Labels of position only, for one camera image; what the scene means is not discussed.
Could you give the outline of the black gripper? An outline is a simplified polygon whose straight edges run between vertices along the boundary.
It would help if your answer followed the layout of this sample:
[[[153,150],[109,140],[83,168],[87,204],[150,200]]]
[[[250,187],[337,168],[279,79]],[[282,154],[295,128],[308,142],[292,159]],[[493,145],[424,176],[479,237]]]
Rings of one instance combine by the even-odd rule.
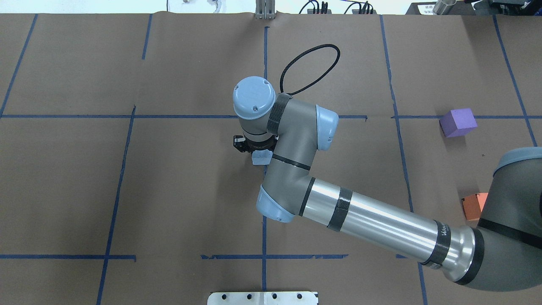
[[[277,138],[275,136],[269,137],[265,141],[252,141],[242,135],[233,136],[233,147],[241,153],[250,153],[254,151],[274,151],[277,144]]]

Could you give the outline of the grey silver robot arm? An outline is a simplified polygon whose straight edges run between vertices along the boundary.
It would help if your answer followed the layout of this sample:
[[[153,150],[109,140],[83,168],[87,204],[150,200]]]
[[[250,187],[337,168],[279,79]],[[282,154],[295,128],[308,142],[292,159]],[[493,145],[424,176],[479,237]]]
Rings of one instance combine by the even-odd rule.
[[[288,223],[306,217],[395,251],[477,290],[516,291],[541,284],[541,148],[503,155],[476,227],[451,227],[310,176],[317,150],[329,149],[339,116],[277,94],[250,76],[233,89],[248,149],[273,145],[257,210]]]

